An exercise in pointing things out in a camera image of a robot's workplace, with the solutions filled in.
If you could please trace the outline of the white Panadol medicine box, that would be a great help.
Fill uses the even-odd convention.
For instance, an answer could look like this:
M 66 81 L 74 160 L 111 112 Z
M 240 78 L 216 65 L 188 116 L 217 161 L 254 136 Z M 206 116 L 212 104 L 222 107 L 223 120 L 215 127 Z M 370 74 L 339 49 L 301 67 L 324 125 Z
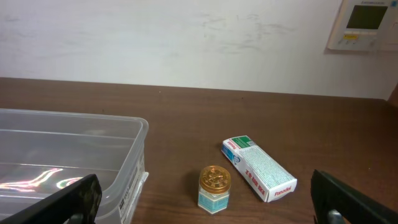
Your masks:
M 297 186 L 297 179 L 249 136 L 224 140 L 221 151 L 264 202 L 278 200 Z

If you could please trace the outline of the gold lid balm jar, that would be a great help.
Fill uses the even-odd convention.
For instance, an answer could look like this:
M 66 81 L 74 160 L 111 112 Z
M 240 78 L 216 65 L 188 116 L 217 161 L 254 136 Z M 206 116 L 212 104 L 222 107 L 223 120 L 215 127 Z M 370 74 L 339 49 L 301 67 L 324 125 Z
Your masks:
M 207 166 L 200 172 L 198 206 L 210 214 L 228 207 L 231 175 L 221 166 Z

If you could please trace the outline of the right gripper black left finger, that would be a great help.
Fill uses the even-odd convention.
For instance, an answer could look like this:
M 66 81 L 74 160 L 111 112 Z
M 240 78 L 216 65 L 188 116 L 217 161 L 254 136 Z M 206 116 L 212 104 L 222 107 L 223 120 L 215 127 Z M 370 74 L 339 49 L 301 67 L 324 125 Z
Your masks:
M 95 224 L 102 189 L 95 174 L 7 217 L 1 224 Z

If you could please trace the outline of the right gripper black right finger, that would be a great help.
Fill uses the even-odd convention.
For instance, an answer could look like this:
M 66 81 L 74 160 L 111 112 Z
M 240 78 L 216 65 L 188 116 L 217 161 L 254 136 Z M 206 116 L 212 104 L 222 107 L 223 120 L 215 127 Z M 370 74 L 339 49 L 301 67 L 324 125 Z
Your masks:
M 313 171 L 310 193 L 315 210 L 314 222 L 317 224 L 397 223 L 397 212 L 327 172 Z

